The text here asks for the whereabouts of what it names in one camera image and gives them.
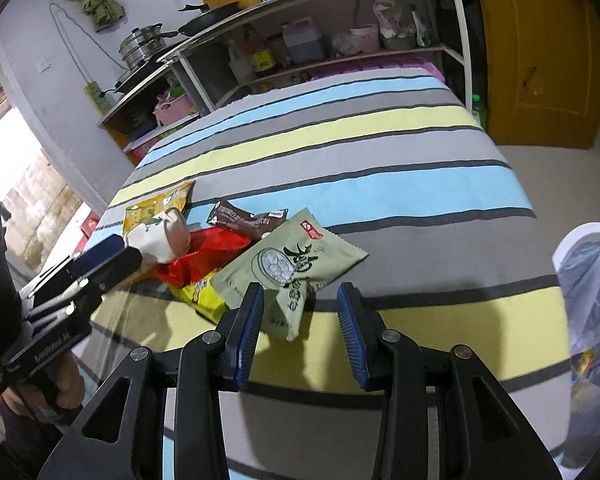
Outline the person's left hand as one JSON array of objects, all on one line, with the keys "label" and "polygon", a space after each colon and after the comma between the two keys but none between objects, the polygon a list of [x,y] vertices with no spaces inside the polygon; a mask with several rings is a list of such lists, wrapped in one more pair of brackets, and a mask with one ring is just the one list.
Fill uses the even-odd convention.
[{"label": "person's left hand", "polygon": [[16,382],[2,394],[1,415],[69,427],[76,420],[85,396],[84,379],[72,352],[57,358],[46,370],[26,382]]}]

